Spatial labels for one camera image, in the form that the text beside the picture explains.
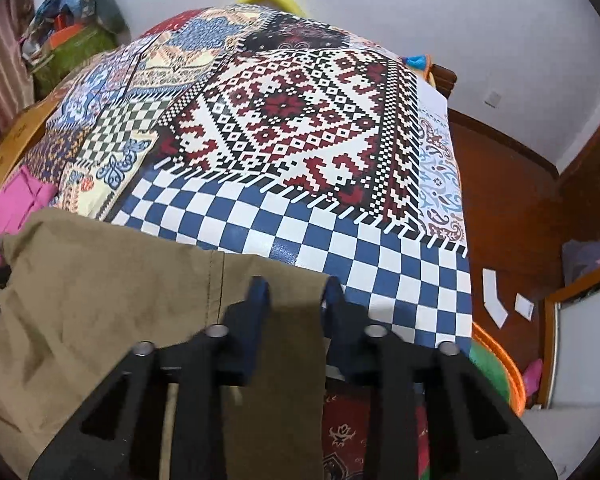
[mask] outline khaki garment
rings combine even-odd
[[[224,396],[228,477],[322,478],[325,275],[56,209],[1,238],[1,252],[12,274],[0,290],[0,452],[21,478],[133,343],[187,340],[256,275],[272,312],[242,403]]]

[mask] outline pink object on floor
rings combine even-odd
[[[540,388],[540,377],[542,377],[542,359],[536,359],[526,367],[525,373],[522,374],[527,398]]]
[[[0,191],[0,235],[16,234],[29,215],[49,204],[58,191],[53,184],[43,184],[21,166]]]

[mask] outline checkered patch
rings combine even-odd
[[[170,97],[146,99],[107,108],[84,141],[78,158],[98,162],[108,153],[119,152],[132,132],[149,130],[171,101]]]
[[[460,253],[252,184],[147,170],[112,223],[337,276],[349,301],[404,340],[469,351],[471,284]]]

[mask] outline table covered with patterned cloth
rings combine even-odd
[[[332,274],[404,340],[469,349],[446,99],[350,32],[183,12],[85,69],[24,163],[56,207]]]

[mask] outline metal screw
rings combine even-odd
[[[365,326],[365,334],[369,337],[384,337],[386,336],[386,328],[382,325],[367,325]]]
[[[217,338],[217,337],[224,337],[229,333],[229,329],[225,326],[225,325],[211,325],[209,326],[206,330],[205,333],[209,336],[209,337],[213,337],[213,338]]]
[[[444,355],[458,355],[460,353],[458,345],[453,341],[443,341],[438,345],[438,350]]]
[[[136,355],[144,356],[149,355],[154,351],[154,344],[151,341],[139,341],[133,347],[133,352]]]

